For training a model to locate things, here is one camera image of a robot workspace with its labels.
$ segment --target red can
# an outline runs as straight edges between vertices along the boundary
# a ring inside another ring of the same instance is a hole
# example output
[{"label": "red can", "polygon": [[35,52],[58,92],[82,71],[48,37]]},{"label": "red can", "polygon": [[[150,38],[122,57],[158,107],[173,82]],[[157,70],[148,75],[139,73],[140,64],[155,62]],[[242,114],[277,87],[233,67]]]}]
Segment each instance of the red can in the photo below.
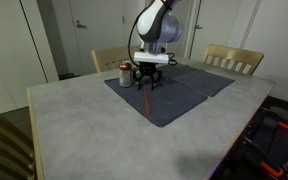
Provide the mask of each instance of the red can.
[{"label": "red can", "polygon": [[123,61],[119,64],[120,86],[129,87],[132,85],[132,64]]}]

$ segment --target gray table top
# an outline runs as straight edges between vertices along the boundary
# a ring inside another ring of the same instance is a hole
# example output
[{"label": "gray table top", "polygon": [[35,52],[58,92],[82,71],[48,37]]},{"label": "gray table top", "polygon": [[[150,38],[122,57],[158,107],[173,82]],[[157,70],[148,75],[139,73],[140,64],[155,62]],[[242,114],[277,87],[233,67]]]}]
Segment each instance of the gray table top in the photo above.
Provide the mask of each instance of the gray table top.
[{"label": "gray table top", "polygon": [[45,179],[207,179],[274,83],[203,63],[184,64],[235,79],[164,128],[111,90],[117,70],[28,90],[39,176]]}]

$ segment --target chair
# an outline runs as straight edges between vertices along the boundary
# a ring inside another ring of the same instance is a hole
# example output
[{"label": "chair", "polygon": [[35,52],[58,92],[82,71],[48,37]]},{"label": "chair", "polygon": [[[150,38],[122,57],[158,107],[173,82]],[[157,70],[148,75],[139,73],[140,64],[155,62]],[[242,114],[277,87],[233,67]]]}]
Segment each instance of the chair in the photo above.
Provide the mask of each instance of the chair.
[{"label": "chair", "polygon": [[[133,55],[135,51],[139,51],[139,46],[131,47],[131,54]],[[92,57],[96,67],[96,71],[103,72],[111,69],[116,69],[118,64],[129,59],[127,47],[115,47],[107,49],[97,49],[92,50]]]},{"label": "chair", "polygon": [[0,178],[36,179],[35,174],[32,140],[0,114]]},{"label": "chair", "polygon": [[252,75],[263,57],[264,54],[260,52],[210,44],[205,52],[204,62]]}]

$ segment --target door handle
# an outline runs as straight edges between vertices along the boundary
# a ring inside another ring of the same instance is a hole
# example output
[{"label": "door handle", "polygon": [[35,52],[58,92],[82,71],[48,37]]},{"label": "door handle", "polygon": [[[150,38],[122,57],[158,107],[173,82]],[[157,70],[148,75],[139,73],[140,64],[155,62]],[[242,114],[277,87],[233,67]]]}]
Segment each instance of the door handle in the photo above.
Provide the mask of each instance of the door handle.
[{"label": "door handle", "polygon": [[196,25],[196,26],[195,26],[195,29],[203,29],[203,27],[200,26],[200,25]]},{"label": "door handle", "polygon": [[80,20],[77,20],[77,21],[76,21],[76,27],[77,27],[77,28],[81,28],[81,29],[86,29],[86,28],[87,28],[87,26],[85,26],[85,25],[83,25],[83,24],[80,24]]}]

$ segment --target wooden chair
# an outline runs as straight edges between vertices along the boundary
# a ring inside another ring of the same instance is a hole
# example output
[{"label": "wooden chair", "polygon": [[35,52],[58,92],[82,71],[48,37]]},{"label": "wooden chair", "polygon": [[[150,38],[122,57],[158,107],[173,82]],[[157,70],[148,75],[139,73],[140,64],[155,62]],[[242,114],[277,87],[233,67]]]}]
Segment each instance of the wooden chair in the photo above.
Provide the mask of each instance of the wooden chair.
[{"label": "wooden chair", "polygon": [[0,114],[0,178],[36,179],[35,172],[32,140]]},{"label": "wooden chair", "polygon": [[[131,54],[134,55],[139,49],[139,46],[132,46]],[[98,73],[116,69],[121,61],[129,59],[127,47],[92,50],[92,57]]]},{"label": "wooden chair", "polygon": [[263,57],[264,54],[260,52],[210,44],[205,52],[204,62],[252,75]]}]

